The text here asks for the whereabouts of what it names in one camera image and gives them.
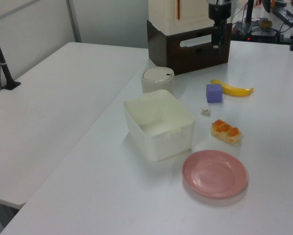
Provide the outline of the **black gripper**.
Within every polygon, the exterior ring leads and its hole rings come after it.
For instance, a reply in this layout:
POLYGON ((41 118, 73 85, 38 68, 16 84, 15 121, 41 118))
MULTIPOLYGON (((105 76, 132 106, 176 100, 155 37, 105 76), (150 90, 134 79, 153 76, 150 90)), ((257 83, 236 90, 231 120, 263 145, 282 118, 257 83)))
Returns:
POLYGON ((211 43, 214 49, 222 51, 225 40, 226 19, 231 16, 232 3, 225 1, 223 3, 208 3, 208 17, 213 21, 221 21, 221 26, 214 23, 211 34, 211 43))

